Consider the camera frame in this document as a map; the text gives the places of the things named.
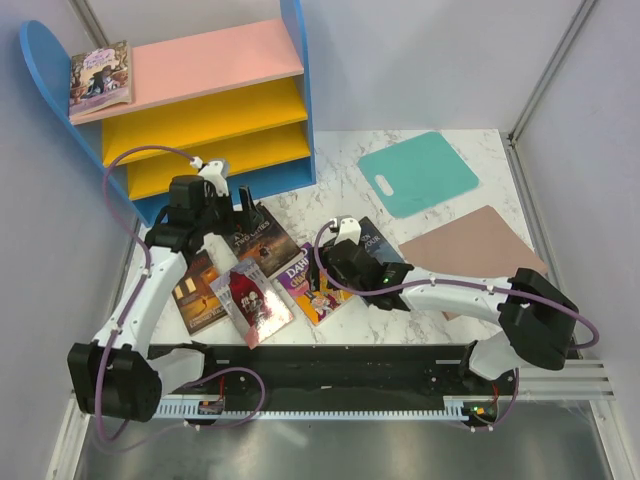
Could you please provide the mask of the orange night street book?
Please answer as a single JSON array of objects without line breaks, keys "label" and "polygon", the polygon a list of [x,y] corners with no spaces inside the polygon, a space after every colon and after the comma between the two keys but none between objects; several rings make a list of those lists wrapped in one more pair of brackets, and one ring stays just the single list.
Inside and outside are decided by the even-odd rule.
[{"label": "orange night street book", "polygon": [[172,295],[190,336],[225,318],[227,313],[211,284],[218,278],[207,250],[198,252]]}]

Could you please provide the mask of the Nineteen Eighty-Four dark book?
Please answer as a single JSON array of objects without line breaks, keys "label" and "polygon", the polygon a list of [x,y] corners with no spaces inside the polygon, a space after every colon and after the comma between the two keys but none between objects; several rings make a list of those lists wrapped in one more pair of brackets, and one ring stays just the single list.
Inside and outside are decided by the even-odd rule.
[{"label": "Nineteen Eighty-Four dark book", "polygon": [[404,260],[391,242],[381,233],[369,217],[362,217],[356,223],[360,227],[358,245],[380,264],[403,263]]}]

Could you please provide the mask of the blue pink yellow bookshelf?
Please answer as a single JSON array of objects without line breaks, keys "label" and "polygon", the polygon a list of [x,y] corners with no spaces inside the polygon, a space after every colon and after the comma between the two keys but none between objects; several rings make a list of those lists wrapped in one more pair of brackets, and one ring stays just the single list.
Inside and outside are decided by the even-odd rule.
[{"label": "blue pink yellow bookshelf", "polygon": [[185,150],[228,161],[231,189],[263,198],[316,181],[309,55],[301,4],[278,17],[136,47],[133,100],[83,117],[85,96],[70,56],[39,21],[19,34],[31,77],[54,115],[110,176],[143,223],[168,201],[170,181],[187,174]]}]

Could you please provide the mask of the aluminium frame rail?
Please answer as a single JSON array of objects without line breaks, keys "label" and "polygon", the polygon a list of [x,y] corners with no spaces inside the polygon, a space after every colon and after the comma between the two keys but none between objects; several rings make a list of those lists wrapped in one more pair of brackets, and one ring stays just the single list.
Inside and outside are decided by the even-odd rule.
[{"label": "aluminium frame rail", "polygon": [[520,369],[518,398],[526,401],[614,401],[615,394],[599,360],[567,360],[564,369]]}]

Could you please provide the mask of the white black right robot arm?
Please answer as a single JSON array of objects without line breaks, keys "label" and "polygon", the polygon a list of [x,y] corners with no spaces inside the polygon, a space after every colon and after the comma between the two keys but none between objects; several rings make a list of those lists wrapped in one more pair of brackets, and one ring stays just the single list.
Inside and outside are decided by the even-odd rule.
[{"label": "white black right robot arm", "polygon": [[471,342],[458,381],[477,394],[502,374],[534,366],[564,368],[578,315],[576,305],[537,271],[518,268],[511,277],[472,278],[436,274],[406,263],[381,263],[351,240],[312,248],[316,273],[380,310],[442,311],[499,326]]}]

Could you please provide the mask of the red castle cover book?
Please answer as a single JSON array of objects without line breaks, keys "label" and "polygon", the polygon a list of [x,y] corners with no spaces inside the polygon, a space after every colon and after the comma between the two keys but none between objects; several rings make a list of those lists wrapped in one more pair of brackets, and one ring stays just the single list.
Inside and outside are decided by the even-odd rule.
[{"label": "red castle cover book", "polygon": [[210,287],[250,349],[294,320],[253,258],[242,260],[221,274]]}]

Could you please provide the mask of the Tale of Two Cities book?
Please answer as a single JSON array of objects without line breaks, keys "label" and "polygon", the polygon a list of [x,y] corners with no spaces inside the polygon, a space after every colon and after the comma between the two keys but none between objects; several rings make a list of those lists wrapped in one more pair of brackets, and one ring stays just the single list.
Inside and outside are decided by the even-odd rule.
[{"label": "Tale of Two Cities book", "polygon": [[303,252],[261,202],[256,209],[258,226],[253,233],[236,232],[224,240],[238,261],[253,258],[264,275],[273,279],[301,260]]}]

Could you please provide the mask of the teal plastic file folder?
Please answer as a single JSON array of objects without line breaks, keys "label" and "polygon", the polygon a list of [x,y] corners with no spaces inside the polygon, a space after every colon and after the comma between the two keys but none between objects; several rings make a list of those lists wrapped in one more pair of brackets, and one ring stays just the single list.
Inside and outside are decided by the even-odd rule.
[{"label": "teal plastic file folder", "polygon": [[358,168],[387,212],[407,218],[467,193],[480,180],[449,142],[428,132],[366,154]]}]

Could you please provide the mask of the Roald Dahl Charlie book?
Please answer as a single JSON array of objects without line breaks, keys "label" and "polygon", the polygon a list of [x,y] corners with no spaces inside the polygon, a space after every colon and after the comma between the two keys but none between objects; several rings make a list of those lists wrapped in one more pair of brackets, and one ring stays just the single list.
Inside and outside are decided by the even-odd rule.
[{"label": "Roald Dahl Charlie book", "polygon": [[343,290],[330,287],[324,274],[320,275],[319,285],[311,285],[310,263],[312,245],[306,242],[301,246],[302,258],[293,261],[276,280],[296,302],[312,325],[318,326],[333,313],[350,301],[352,295]]}]

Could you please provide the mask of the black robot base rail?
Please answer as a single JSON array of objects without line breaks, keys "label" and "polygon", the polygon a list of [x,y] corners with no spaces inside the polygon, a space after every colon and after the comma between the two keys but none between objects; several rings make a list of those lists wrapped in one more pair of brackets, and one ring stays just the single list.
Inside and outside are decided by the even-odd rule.
[{"label": "black robot base rail", "polygon": [[[463,345],[202,345],[199,385],[176,393],[216,395],[240,410],[438,409],[448,397],[506,399],[520,380],[508,371],[493,381],[463,377]],[[222,376],[209,376],[220,372]]]}]

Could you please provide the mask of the purple illustrated paperback book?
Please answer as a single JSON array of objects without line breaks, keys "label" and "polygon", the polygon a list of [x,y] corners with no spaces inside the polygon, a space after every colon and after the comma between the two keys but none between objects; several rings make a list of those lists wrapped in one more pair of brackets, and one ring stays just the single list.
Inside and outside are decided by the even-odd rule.
[{"label": "purple illustrated paperback book", "polygon": [[133,102],[132,48],[126,40],[71,57],[69,119]]}]

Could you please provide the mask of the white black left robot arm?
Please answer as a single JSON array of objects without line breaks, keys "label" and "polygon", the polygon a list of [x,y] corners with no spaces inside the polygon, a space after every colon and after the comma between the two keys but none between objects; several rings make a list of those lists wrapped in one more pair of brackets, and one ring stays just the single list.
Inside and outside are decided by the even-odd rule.
[{"label": "white black left robot arm", "polygon": [[140,277],[89,343],[71,347],[67,363],[82,412],[146,422],[160,400],[188,384],[208,393],[219,369],[199,347],[181,344],[149,358],[154,329],[173,289],[186,274],[208,234],[249,233],[257,227],[250,190],[239,189],[235,209],[224,180],[181,175],[172,179],[168,203],[145,237]]}]

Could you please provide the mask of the pink brown file folder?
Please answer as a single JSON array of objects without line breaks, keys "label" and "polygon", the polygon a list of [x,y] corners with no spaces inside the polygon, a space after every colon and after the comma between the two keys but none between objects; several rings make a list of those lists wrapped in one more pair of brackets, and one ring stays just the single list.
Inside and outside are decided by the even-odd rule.
[{"label": "pink brown file folder", "polygon": [[487,205],[399,246],[407,262],[443,274],[511,277],[520,267],[545,275],[547,265]]}]

